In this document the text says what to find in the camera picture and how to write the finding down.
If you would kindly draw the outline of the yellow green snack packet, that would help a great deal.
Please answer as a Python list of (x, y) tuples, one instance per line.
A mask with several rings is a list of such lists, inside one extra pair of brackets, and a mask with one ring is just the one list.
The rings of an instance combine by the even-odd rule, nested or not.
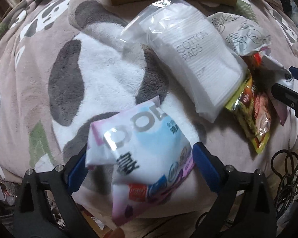
[(265, 92), (257, 89), (251, 72), (225, 105), (243, 128), (255, 152), (261, 154), (270, 138), (270, 101)]

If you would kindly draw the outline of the pink blue tissue pack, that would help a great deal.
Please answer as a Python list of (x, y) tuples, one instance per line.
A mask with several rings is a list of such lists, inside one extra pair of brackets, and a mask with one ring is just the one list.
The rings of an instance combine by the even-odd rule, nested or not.
[(189, 175), (191, 144), (159, 97), (90, 124), (85, 166), (111, 165), (112, 220), (121, 226), (163, 201)]

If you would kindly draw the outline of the clear cotton pads bag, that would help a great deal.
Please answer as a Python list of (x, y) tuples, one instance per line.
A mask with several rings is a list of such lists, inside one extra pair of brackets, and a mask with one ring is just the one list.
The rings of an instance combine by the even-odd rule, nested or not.
[(150, 47), (170, 69), (202, 118), (214, 122), (247, 74), (247, 65), (217, 29), (184, 0), (158, 0), (121, 32)]

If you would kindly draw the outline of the red snack packet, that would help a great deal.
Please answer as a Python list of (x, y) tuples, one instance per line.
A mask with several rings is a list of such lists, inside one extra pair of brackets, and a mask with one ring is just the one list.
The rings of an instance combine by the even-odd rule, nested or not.
[(262, 58), (260, 56), (260, 53), (243, 56), (242, 59), (249, 67), (259, 67), (262, 63)]

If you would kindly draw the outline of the white green patterned snack pack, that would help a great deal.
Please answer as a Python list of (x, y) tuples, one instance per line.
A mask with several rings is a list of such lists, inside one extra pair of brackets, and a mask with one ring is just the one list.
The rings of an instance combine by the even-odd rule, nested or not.
[(256, 22), (232, 13), (217, 12), (207, 17), (227, 46), (241, 57), (271, 45), (271, 36)]

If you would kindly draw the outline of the panda print pink blanket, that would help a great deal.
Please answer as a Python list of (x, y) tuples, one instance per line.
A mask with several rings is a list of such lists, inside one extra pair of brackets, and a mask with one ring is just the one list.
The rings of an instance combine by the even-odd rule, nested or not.
[(77, 154), (92, 121), (155, 96), (190, 142), (203, 140), (240, 170), (268, 168), (280, 149), (298, 149), (295, 122), (273, 125), (257, 156), (236, 120), (214, 124), (194, 106), (153, 51), (118, 47), (122, 9), (97, 0), (21, 2), (0, 25), (0, 180), (18, 183), (25, 171), (49, 171)]

